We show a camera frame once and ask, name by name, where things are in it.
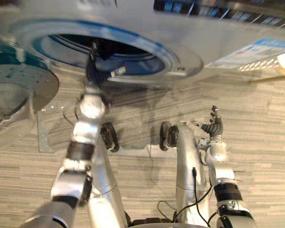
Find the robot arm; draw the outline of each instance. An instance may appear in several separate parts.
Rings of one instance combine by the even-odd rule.
[[[210,134],[209,140],[200,139],[198,147],[206,152],[205,162],[217,199],[218,228],[256,228],[237,186],[234,172],[228,164],[227,145],[222,140],[223,123],[217,107],[212,107],[211,124],[193,123]]]

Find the wire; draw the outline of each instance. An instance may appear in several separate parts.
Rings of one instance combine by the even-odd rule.
[[[161,215],[163,215],[166,219],[169,219],[164,213],[162,213],[162,211],[160,210],[160,208],[159,208],[159,205],[160,205],[160,203],[165,203],[165,204],[167,204],[168,205],[168,207],[169,208],[171,208],[172,210],[176,210],[174,207],[172,207],[167,201],[165,201],[165,200],[160,200],[160,201],[158,201],[158,203],[157,203],[157,210],[161,213]]]
[[[208,219],[208,224],[210,224],[211,219],[213,219],[213,217],[216,216],[217,213],[218,213],[218,212],[216,211],[216,212],[214,212],[214,213],[210,216],[210,218]]]
[[[71,124],[72,126],[74,126],[74,124],[67,118],[67,116],[65,115],[64,112],[62,112],[63,118],[65,118],[66,121],[69,122],[69,124]]]
[[[78,115],[77,115],[77,104],[74,107],[74,114],[77,120],[79,120]]]
[[[195,168],[193,168],[193,178],[194,178],[194,196],[195,196],[195,202],[196,202],[196,210],[198,211],[199,216],[207,224],[207,226],[210,227],[209,223],[204,219],[204,217],[201,215],[200,210],[199,210],[198,196],[196,194],[196,169]]]
[[[203,162],[203,160],[202,160],[202,158],[201,158],[201,152],[199,152],[199,159],[200,159],[200,163],[202,163],[204,166],[207,166],[207,164],[205,164],[204,162]]]
[[[212,185],[211,185],[211,183],[210,183],[210,188],[209,188],[208,191],[205,193],[205,195],[203,195],[203,197],[200,198],[197,202],[192,203],[192,204],[190,204],[190,205],[187,205],[187,206],[183,207],[183,208],[176,214],[176,216],[175,216],[175,218],[173,219],[172,222],[175,222],[176,219],[177,219],[177,217],[178,217],[185,209],[190,208],[190,207],[193,207],[193,206],[195,206],[197,203],[203,201],[203,199],[205,199],[205,197],[209,194],[209,192],[211,191],[211,189],[212,189]]]
[[[150,142],[150,152],[149,152],[149,158],[151,160],[151,169],[150,169],[150,173],[149,173],[149,179],[150,181],[165,195],[165,197],[167,197],[166,193],[161,189],[160,186],[158,186],[158,184],[155,183],[155,181],[152,179],[152,172],[154,169],[154,160],[151,156],[151,148],[152,148],[152,142]]]

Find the white appliance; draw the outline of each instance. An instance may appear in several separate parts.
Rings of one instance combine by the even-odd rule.
[[[100,68],[127,67],[125,75],[110,80],[171,84],[284,53],[285,0],[266,2],[5,0],[0,1],[0,39],[79,71],[96,40],[114,50],[106,61],[99,58]],[[261,52],[247,52],[255,50],[251,46]]]

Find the label sticker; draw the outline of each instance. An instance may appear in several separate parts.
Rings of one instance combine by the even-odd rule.
[[[79,0],[78,8],[81,10],[90,10],[95,7],[114,7],[117,8],[117,0]]]
[[[233,69],[247,63],[277,56],[282,53],[285,53],[285,41],[265,38],[245,46],[215,62],[209,63],[205,67]]]

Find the striped carpet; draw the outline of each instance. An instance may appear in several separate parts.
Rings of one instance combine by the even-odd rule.
[[[38,132],[32,132],[0,152],[0,228],[18,227],[47,202],[59,164],[70,139],[73,107],[80,96],[80,75],[55,70],[60,90],[53,109],[42,113],[52,152],[39,152]],[[231,145],[230,163],[242,196],[260,228],[285,228],[285,81],[249,86],[263,75],[235,72],[195,82],[194,77],[168,90],[115,89],[113,107],[106,116],[125,148],[157,143],[161,122],[206,122],[213,104],[221,110],[224,139]],[[197,136],[205,136],[195,129]],[[156,205],[167,200],[175,206],[176,160],[172,158],[110,156],[125,210],[131,219],[161,217]],[[211,209],[215,211],[215,197]],[[161,205],[163,213],[173,211]],[[89,227],[86,208],[77,213],[75,228]]]

